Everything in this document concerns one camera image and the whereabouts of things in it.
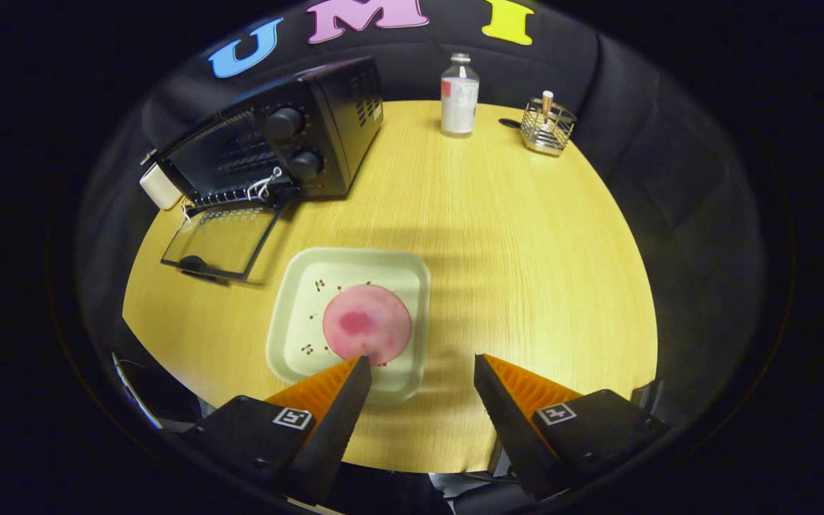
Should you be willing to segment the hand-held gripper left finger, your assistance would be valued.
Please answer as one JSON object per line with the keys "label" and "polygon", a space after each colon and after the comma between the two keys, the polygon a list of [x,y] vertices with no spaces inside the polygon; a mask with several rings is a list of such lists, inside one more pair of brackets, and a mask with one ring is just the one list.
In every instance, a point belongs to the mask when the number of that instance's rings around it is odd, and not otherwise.
{"label": "hand-held gripper left finger", "polygon": [[368,397],[368,356],[345,360],[265,400],[237,396],[183,433],[230,475],[305,504],[323,502]]}

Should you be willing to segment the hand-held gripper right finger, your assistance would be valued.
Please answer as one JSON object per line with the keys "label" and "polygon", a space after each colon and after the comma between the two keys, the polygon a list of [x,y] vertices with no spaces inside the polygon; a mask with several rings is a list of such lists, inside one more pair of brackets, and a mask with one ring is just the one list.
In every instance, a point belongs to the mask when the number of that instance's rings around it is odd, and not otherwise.
{"label": "hand-held gripper right finger", "polygon": [[488,354],[476,389],[522,489],[538,499],[608,475],[670,427],[611,389],[581,394]]}

